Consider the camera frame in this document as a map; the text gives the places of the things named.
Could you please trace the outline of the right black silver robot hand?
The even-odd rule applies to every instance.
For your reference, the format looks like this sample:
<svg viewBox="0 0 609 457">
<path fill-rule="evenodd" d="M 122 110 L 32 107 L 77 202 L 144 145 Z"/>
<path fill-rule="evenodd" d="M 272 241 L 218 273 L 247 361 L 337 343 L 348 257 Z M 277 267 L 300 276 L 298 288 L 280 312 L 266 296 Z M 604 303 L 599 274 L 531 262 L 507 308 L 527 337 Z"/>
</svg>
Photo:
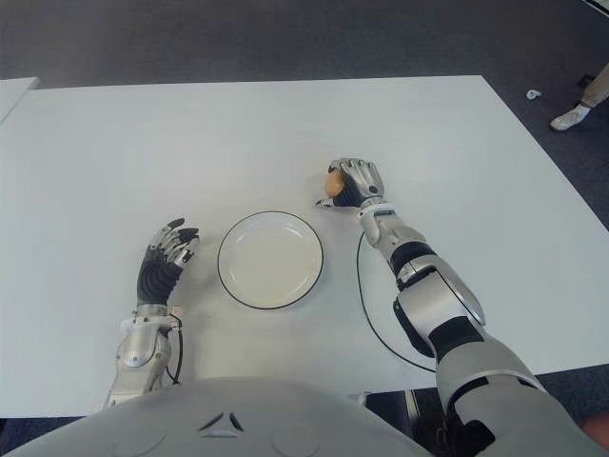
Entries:
<svg viewBox="0 0 609 457">
<path fill-rule="evenodd" d="M 333 160 L 324 191 L 325 198 L 315 203 L 318 208 L 363 209 L 385 202 L 383 180 L 376 166 L 357 158 Z"/>
</svg>

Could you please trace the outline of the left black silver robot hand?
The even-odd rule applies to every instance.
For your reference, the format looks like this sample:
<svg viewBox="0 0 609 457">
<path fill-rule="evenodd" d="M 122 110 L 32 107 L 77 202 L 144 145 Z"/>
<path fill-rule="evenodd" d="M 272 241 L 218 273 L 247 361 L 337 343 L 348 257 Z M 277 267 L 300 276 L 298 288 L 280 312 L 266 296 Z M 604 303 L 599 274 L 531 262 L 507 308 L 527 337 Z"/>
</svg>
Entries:
<svg viewBox="0 0 609 457">
<path fill-rule="evenodd" d="M 147 245 L 137 285 L 137 307 L 166 306 L 200 241 L 197 228 L 185 228 L 184 218 L 162 226 Z"/>
</svg>

